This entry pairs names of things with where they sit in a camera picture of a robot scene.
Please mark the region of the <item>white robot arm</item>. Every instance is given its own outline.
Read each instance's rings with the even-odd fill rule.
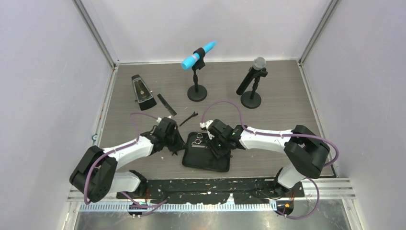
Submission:
[[[108,193],[135,192],[143,196],[147,189],[147,180],[140,173],[116,172],[118,169],[138,158],[152,155],[168,147],[169,151],[176,154],[183,150],[185,142],[178,131],[176,121],[164,117],[158,120],[159,124],[150,132],[140,134],[138,142],[135,140],[112,147],[100,149],[97,146],[88,148],[76,169],[70,176],[70,183],[84,193],[86,177],[90,173],[95,161],[108,153],[91,172],[87,197],[91,202],[98,202]]]
[[[233,149],[262,149],[287,155],[291,163],[279,170],[273,183],[275,191],[281,196],[306,177],[319,178],[330,151],[328,145],[319,140],[282,136],[293,133],[314,135],[305,126],[296,126],[293,130],[285,131],[246,128],[253,133],[246,131],[241,125],[233,129],[220,120],[207,121],[200,126],[207,130],[208,147],[217,155]],[[257,135],[257,132],[273,136]]]

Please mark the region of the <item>gray table surface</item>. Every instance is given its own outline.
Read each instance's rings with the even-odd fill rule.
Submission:
[[[306,89],[295,61],[268,61],[269,74],[261,78],[257,92],[262,104],[257,109],[247,109],[240,103],[236,89],[245,77],[252,62],[213,62],[198,70],[199,84],[206,87],[207,98],[202,102],[188,99],[187,89],[193,85],[192,70],[183,70],[180,64],[121,65],[118,69],[113,94],[101,138],[101,148],[112,147],[136,138],[130,120],[131,112],[140,111],[135,102],[131,76],[139,74],[146,82],[157,101],[157,105],[145,112],[155,116],[169,116],[170,113],[157,98],[160,93],[178,113],[173,119],[180,124],[193,111],[199,113],[182,127],[180,134],[186,141],[190,132],[200,131],[199,123],[205,108],[220,99],[227,99],[240,105],[246,125],[271,130],[293,129],[296,125],[307,126],[319,135],[316,120],[307,97]],[[141,132],[149,131],[156,121],[142,115],[134,116]],[[237,110],[221,103],[212,107],[206,120],[220,119],[231,127],[239,124]],[[133,161],[120,171],[136,170],[147,179],[175,178],[222,178],[222,177],[272,177],[281,167],[289,164],[288,158],[280,153],[249,149],[233,150],[229,172],[211,172],[187,168],[182,165],[184,151],[172,156],[164,149],[151,156]],[[322,175],[332,175],[326,167]]]

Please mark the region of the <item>round stand base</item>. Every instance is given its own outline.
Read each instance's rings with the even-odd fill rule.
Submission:
[[[251,91],[247,91],[241,96],[241,103],[248,109],[255,109],[261,105],[261,96],[258,93],[254,94],[254,98],[250,99]]]
[[[207,97],[207,90],[202,85],[197,85],[198,92],[194,90],[194,85],[188,89],[188,97],[193,102],[201,102]]]

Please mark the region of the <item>microphone grille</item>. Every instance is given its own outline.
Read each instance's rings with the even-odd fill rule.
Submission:
[[[260,70],[265,67],[265,58],[263,57],[257,57],[254,59],[254,69]]]

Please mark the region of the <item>blue microphone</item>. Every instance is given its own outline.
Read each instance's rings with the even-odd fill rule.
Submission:
[[[214,46],[215,46],[215,41],[207,43],[205,46],[203,46],[204,52],[205,53],[209,52]],[[183,62],[180,64],[180,66],[182,66],[182,69],[189,69],[199,59],[200,59],[200,55],[198,53],[194,53],[192,56],[185,58],[183,60]]]

